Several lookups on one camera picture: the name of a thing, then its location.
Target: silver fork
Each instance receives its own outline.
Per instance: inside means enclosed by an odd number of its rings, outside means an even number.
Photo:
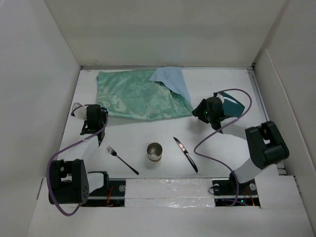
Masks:
[[[107,147],[107,150],[108,150],[108,152],[109,152],[111,155],[113,155],[114,157],[117,157],[117,158],[119,158],[121,161],[123,161],[123,159],[117,155],[117,152],[114,151],[112,147],[108,146],[108,147]],[[138,171],[137,171],[136,169],[134,169],[132,166],[130,166],[130,165],[129,165],[128,163],[126,163],[125,161],[123,161],[123,162],[124,162],[124,164],[126,164],[131,170],[133,170],[135,174],[139,175],[139,173],[138,173]]]

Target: green cloth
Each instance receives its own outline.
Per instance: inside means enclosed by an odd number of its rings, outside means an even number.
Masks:
[[[99,72],[97,103],[117,118],[154,121],[191,116],[193,108],[182,95],[162,82],[149,81],[154,72]]]

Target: white cardboard wall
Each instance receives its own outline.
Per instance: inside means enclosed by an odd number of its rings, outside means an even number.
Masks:
[[[45,0],[80,65],[251,66],[284,0]]]
[[[26,236],[79,65],[43,0],[0,0],[0,232]]]
[[[289,146],[285,162],[296,175],[316,231],[316,1],[291,0],[255,67],[271,120]]]

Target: black bracket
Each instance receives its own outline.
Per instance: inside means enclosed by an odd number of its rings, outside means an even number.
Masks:
[[[225,180],[213,180],[213,193],[215,196],[235,196],[236,195],[236,182],[235,179],[225,179]],[[238,195],[248,195],[249,191],[251,195],[258,195],[257,190],[251,190],[250,184],[256,184],[255,180],[250,180],[247,183],[239,185]]]
[[[96,133],[107,122],[106,114],[108,114],[108,110],[106,108],[100,105],[88,105],[86,111],[86,120],[83,123],[80,135]],[[104,130],[98,134],[99,145],[102,143],[104,136]]]
[[[125,180],[110,180],[108,187],[101,187],[89,195],[86,207],[122,207],[125,205]]]
[[[64,180],[68,174],[72,180]],[[86,203],[89,196],[89,182],[81,159],[74,161],[55,160],[50,166],[50,184],[59,204]],[[54,204],[51,196],[49,202]]]
[[[91,174],[91,173],[101,173],[103,174],[103,178],[104,178],[104,181],[103,181],[103,186],[100,187],[99,189],[96,189],[94,190],[92,193],[89,194],[89,196],[91,196],[93,193],[95,193],[97,190],[101,190],[102,192],[104,193],[108,193],[110,191],[110,178],[109,178],[109,175],[106,171],[91,171],[89,172],[88,174]]]
[[[192,111],[193,116],[199,120],[210,123],[214,130],[221,128],[221,121],[230,118],[224,114],[223,103],[219,97],[216,96],[202,99],[195,110]]]
[[[245,133],[250,158],[259,169],[289,157],[287,145],[274,122],[268,121],[260,126],[247,128]]]

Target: butter knife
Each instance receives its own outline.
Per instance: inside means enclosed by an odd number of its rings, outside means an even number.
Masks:
[[[196,164],[194,163],[194,161],[189,156],[189,153],[188,153],[187,149],[185,149],[185,147],[182,145],[182,143],[177,138],[173,137],[173,139],[176,141],[176,143],[178,144],[178,146],[180,147],[182,152],[186,155],[186,157],[188,158],[188,161],[190,162],[190,164],[192,165],[193,169],[197,173],[198,172],[198,168],[197,168]]]

